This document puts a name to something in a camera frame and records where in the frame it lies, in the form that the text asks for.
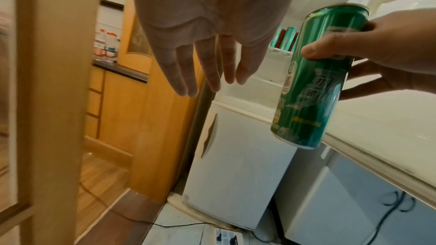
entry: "finger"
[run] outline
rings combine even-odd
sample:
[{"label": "finger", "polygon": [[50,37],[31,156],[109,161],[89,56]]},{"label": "finger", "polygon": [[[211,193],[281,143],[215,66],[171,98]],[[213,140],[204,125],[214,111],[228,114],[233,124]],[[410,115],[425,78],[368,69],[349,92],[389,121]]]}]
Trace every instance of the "finger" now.
[{"label": "finger", "polygon": [[198,94],[197,79],[195,78],[193,46],[185,45],[177,47],[177,62],[180,67],[185,84],[188,87],[188,96],[195,97]]},{"label": "finger", "polygon": [[202,39],[195,43],[195,50],[204,71],[204,76],[209,83],[210,90],[218,92],[221,88],[217,62],[215,59],[215,37]]},{"label": "finger", "polygon": [[334,55],[366,57],[369,49],[376,47],[375,31],[332,33],[301,49],[307,59],[325,59]]},{"label": "finger", "polygon": [[186,96],[188,88],[180,73],[180,68],[176,59],[175,49],[165,49],[155,45],[150,45],[153,55],[159,64],[163,74],[174,91],[180,96]]},{"label": "finger", "polygon": [[254,46],[242,45],[241,60],[238,68],[236,68],[236,81],[238,84],[246,83],[247,79],[259,69],[273,35],[269,35]]},{"label": "finger", "polygon": [[365,97],[373,94],[395,90],[385,79],[378,78],[367,83],[357,85],[353,88],[343,90],[339,100]]},{"label": "finger", "polygon": [[232,35],[220,34],[218,36],[218,43],[224,77],[227,83],[233,83],[235,81],[236,69],[236,40]]},{"label": "finger", "polygon": [[347,80],[376,74],[380,74],[380,67],[368,60],[353,65],[350,69],[350,72],[348,72]]}]

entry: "tiled floor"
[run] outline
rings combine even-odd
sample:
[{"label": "tiled floor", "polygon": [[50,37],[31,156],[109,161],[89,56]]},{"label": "tiled floor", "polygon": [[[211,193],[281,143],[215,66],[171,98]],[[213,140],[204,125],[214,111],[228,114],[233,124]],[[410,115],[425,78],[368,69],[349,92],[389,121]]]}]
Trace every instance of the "tiled floor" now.
[{"label": "tiled floor", "polygon": [[[169,204],[166,204],[156,219],[157,224],[181,225],[200,223]],[[243,233],[243,244],[262,245],[250,232]],[[161,228],[153,225],[142,245],[215,245],[214,227],[210,225],[193,225],[180,228]]]}]

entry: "black cable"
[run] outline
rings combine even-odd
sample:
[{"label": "black cable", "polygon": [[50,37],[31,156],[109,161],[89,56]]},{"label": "black cable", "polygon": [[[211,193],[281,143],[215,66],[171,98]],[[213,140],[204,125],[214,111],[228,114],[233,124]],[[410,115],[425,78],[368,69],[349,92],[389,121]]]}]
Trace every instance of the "black cable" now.
[{"label": "black cable", "polygon": [[274,239],[272,239],[272,240],[270,240],[270,241],[262,240],[262,239],[258,238],[258,237],[254,234],[253,231],[251,232],[251,234],[254,236],[255,239],[257,239],[259,242],[262,242],[262,243],[264,243],[264,244],[270,244],[270,245],[272,245],[271,242],[274,241]]},{"label": "black cable", "polygon": [[82,182],[80,182],[79,185],[82,187],[82,189],[83,189],[85,192],[89,193],[89,194],[90,194],[92,197],[94,197],[98,202],[100,202],[103,206],[105,206],[105,207],[106,207],[110,212],[113,212],[114,214],[116,214],[116,215],[118,215],[118,216],[124,218],[125,220],[130,221],[130,222],[135,222],[135,223],[144,223],[144,224],[149,224],[149,225],[155,225],[155,226],[158,226],[158,227],[161,227],[161,228],[179,228],[179,227],[188,227],[188,226],[194,226],[194,225],[212,225],[212,226],[215,226],[215,227],[217,227],[217,228],[219,229],[219,226],[215,225],[214,223],[207,223],[207,222],[191,223],[191,224],[184,224],[184,225],[164,226],[164,225],[159,225],[159,224],[156,224],[156,223],[153,223],[153,222],[150,222],[150,221],[143,221],[143,220],[132,219],[132,218],[129,218],[129,217],[123,215],[122,213],[120,213],[120,212],[118,212],[118,211],[116,211],[116,210],[114,210],[114,209],[111,209],[111,208],[110,208],[110,207],[109,207],[109,206],[108,206],[108,205],[107,205],[103,200],[101,200],[98,196],[96,196],[94,193],[92,193],[90,190],[88,190],[88,189],[83,185]]},{"label": "black cable", "polygon": [[380,221],[377,224],[376,232],[372,236],[371,240],[366,245],[371,245],[374,240],[376,240],[378,233],[380,232],[380,229],[382,228],[383,223],[386,221],[386,219],[396,210],[400,207],[401,203],[404,201],[406,197],[406,192],[403,191],[399,197],[399,199],[395,202],[395,204],[390,208],[387,213],[380,219]]}]

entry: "can label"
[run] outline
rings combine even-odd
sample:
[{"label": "can label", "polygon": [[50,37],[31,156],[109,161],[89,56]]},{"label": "can label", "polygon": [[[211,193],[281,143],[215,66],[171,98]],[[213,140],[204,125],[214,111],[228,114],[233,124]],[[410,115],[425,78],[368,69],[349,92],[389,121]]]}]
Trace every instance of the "can label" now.
[{"label": "can label", "polygon": [[271,131],[297,147],[321,144],[327,122],[352,64],[352,57],[307,60],[301,48],[334,32],[356,32],[367,22],[368,11],[352,5],[325,8],[310,14],[296,43]]}]

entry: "hand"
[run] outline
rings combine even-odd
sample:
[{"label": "hand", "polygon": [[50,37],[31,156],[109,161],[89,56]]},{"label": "hand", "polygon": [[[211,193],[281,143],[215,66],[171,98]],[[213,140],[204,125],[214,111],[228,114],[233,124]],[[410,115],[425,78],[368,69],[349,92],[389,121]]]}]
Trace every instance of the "hand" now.
[{"label": "hand", "polygon": [[372,20],[369,31],[333,33],[306,45],[301,55],[323,59],[349,55],[368,61],[352,66],[348,79],[381,77],[341,92],[340,100],[394,90],[436,93],[436,9],[400,11]]},{"label": "hand", "polygon": [[[177,94],[198,93],[193,44],[212,91],[220,89],[215,36],[224,77],[244,84],[256,72],[291,0],[135,0],[153,54]],[[236,69],[236,41],[242,45]]]}]

